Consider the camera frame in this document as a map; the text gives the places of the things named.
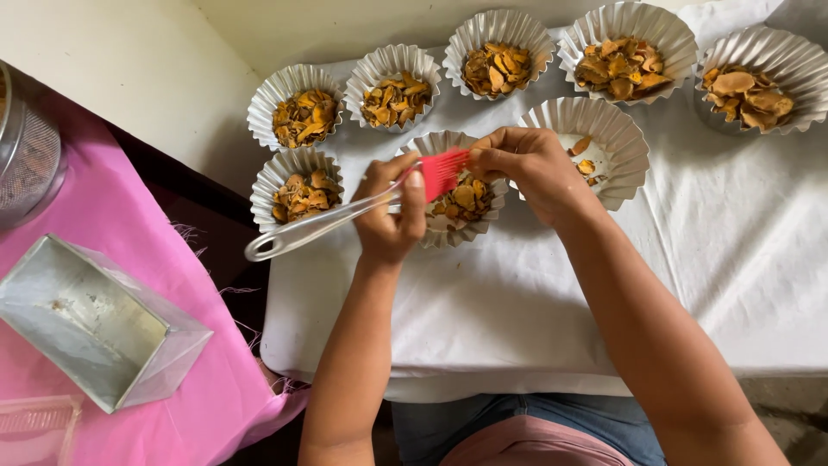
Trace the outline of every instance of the metal mesh strainer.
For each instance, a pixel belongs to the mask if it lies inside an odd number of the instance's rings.
[[[63,182],[65,163],[57,126],[32,104],[22,85],[25,78],[1,61],[0,70],[5,81],[5,102],[0,102],[0,230],[5,230],[46,208]]]

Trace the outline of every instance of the pink cloth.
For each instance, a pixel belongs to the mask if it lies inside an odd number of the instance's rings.
[[[86,398],[72,464],[217,464],[281,428],[305,406],[308,390],[272,394],[205,268],[103,122],[58,95],[48,104],[69,157],[65,183],[34,221],[0,232],[0,276],[54,232],[103,252],[215,331],[172,398],[112,415]],[[0,400],[83,393],[3,321],[0,374]]]
[[[618,450],[578,430],[517,415],[475,432],[440,466],[633,466]]]

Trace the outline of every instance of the blue jeans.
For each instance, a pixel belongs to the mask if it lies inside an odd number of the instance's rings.
[[[436,466],[461,441],[515,415],[571,427],[617,449],[639,466],[665,466],[664,454],[632,397],[535,393],[476,395],[448,403],[392,403],[405,466]]]

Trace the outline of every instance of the clear plastic handle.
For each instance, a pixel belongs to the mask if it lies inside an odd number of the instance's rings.
[[[319,238],[325,233],[332,231],[354,218],[363,215],[383,204],[396,201],[402,195],[400,187],[413,169],[407,169],[387,190],[376,196],[366,197],[348,205],[331,209],[325,213],[312,216],[305,220],[294,221],[287,225],[269,231],[253,241],[244,248],[244,257],[251,262],[268,260],[277,255],[285,254],[300,246],[306,245]],[[273,242],[273,247],[267,251],[260,251],[259,248]]]

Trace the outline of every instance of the white tablecloth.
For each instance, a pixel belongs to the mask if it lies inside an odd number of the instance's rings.
[[[725,0],[679,15],[704,50],[761,22],[779,1]],[[432,53],[442,61],[442,48]],[[321,148],[338,158],[350,197],[371,159],[390,158],[411,138],[442,129],[480,137],[544,100],[578,95],[559,63],[556,57],[528,91],[494,104],[443,80],[435,108],[411,132],[347,121]],[[326,69],[344,87],[353,67]],[[653,105],[622,105],[652,149],[652,169],[613,217],[738,375],[828,373],[828,126],[785,137],[720,135],[696,116],[693,84]],[[629,395],[555,231],[514,190],[506,199],[486,235],[406,260],[394,300],[388,399]],[[271,369],[311,380],[358,255],[349,226],[272,261],[262,337]]]

